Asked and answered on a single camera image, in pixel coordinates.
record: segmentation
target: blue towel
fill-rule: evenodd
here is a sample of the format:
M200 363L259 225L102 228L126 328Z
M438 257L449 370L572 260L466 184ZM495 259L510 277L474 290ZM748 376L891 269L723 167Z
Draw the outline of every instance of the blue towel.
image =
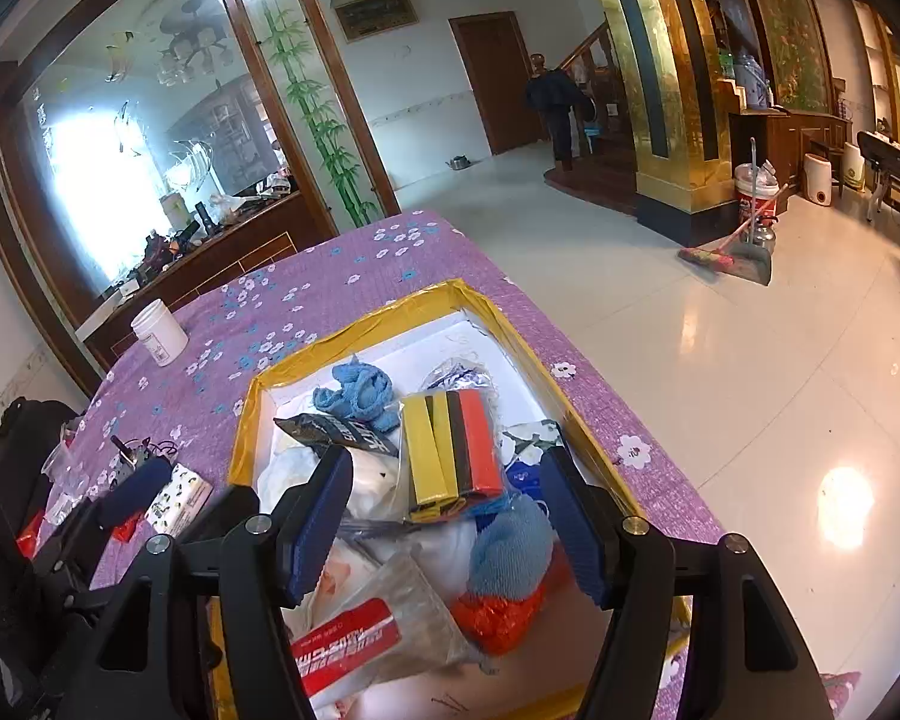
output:
M314 389L314 405L319 410L365 422L378 433L389 433L400 424L396 412L384 410L394 400L394 384L376 365L360 362L354 355L350 362L334 365L332 372L343 387Z
M554 550L547 515L529 495L517 495L514 508L497 514L477 536L470 553L467 589L523 601L543 581Z

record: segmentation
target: metal screw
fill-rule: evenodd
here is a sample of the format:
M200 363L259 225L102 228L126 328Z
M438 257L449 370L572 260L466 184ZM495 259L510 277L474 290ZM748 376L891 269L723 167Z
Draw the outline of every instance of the metal screw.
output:
M269 531L269 528L271 528L273 523L274 522L267 517L266 514L255 514L254 517L250 517L250 519L247 520L247 525L244 527L255 536L260 536L261 533Z
M643 517L627 517L624 520L624 530L631 536L645 536L650 533L650 523Z
M170 548L170 537L165 533L159 533L158 536L151 536L146 542L146 550L151 555L160 555Z
M743 555L749 550L749 541L739 533L728 533L724 538L724 546L734 555Z

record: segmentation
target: green bamboo decoration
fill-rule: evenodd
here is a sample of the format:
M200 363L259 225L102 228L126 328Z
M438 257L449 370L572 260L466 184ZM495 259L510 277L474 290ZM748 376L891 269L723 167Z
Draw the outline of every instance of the green bamboo decoration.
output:
M327 84L308 79L304 62L314 54L314 44L308 39L308 30L302 14L293 9L281 8L278 1L255 0L266 20L269 35L261 45L269 50L266 57L271 66L276 64L287 76L283 89L287 103L295 105L309 128L314 144L343 207L357 227L381 220L383 214L373 200L361 199L357 179L362 165L357 158L340 144L347 127L336 117L333 104L325 94Z

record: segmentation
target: tile floor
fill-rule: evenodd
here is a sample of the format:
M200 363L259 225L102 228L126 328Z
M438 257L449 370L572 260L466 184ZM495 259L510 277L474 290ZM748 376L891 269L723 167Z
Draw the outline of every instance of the tile floor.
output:
M769 288L702 274L543 184L547 146L399 191L504 269L596 365L778 582L818 669L900 671L900 218L791 201Z

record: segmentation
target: red label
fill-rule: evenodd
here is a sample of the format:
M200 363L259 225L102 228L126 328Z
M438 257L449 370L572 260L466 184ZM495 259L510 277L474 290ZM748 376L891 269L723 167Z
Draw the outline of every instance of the red label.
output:
M314 696L399 641L394 615L382 599L371 598L293 642L290 651L303 689Z

